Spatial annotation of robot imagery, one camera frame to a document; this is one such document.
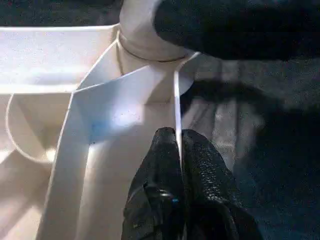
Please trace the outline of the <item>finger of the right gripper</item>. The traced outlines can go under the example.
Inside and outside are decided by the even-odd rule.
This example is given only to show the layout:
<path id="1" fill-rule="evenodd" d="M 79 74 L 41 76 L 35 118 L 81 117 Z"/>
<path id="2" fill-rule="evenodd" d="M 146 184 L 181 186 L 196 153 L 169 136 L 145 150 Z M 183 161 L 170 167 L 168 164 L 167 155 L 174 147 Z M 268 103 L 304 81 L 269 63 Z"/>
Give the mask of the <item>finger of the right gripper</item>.
<path id="1" fill-rule="evenodd" d="M 163 0 L 153 27 L 166 42 L 223 60 L 320 55 L 317 0 Z"/>

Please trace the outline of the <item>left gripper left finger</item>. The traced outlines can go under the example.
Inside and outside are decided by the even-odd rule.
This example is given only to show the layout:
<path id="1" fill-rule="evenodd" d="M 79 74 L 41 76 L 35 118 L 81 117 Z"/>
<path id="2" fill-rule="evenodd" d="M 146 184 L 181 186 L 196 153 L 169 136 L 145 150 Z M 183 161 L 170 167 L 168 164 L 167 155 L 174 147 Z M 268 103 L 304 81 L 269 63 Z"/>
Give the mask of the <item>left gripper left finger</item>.
<path id="1" fill-rule="evenodd" d="M 123 210 L 125 240 L 180 240 L 185 191 L 176 132 L 159 128 L 141 162 Z"/>

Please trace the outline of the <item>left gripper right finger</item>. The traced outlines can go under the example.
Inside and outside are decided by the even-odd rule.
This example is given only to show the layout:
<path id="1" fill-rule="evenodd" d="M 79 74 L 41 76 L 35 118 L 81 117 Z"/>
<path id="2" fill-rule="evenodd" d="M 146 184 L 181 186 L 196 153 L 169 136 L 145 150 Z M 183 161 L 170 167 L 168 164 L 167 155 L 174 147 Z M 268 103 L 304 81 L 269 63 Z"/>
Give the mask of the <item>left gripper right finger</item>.
<path id="1" fill-rule="evenodd" d="M 200 133 L 182 131 L 183 179 L 187 202 L 187 239 L 261 240 L 255 219 L 221 154 Z"/>

